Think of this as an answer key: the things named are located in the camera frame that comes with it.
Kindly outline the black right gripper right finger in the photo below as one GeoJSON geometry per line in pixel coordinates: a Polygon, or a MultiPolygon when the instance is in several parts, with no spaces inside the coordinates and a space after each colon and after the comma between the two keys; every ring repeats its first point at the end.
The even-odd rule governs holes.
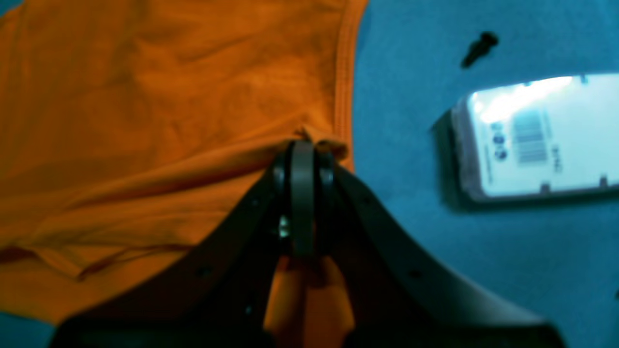
{"type": "Polygon", "coordinates": [[[557,328],[437,260],[373,192],[316,152],[318,250],[341,271],[354,328],[345,348],[563,348],[557,328]]]}

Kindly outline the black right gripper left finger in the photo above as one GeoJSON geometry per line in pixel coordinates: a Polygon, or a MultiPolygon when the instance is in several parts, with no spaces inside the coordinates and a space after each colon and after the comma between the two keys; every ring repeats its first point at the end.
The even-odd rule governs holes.
{"type": "Polygon", "coordinates": [[[66,320],[52,348],[274,348],[263,328],[280,256],[315,253],[315,150],[291,143],[201,244],[66,320]]]}

